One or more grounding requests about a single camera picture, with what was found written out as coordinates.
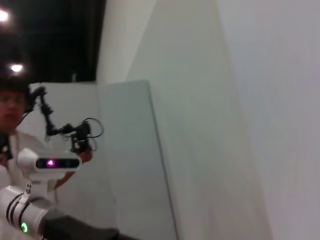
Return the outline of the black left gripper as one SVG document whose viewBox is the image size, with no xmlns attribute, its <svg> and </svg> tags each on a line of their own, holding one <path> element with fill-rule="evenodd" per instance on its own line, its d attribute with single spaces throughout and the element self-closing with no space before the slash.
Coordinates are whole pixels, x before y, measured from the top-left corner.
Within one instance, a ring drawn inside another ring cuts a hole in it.
<svg viewBox="0 0 320 240">
<path fill-rule="evenodd" d="M 116 228 L 88 225 L 57 209 L 49 210 L 43 218 L 43 237 L 47 240 L 117 240 Z"/>
</svg>

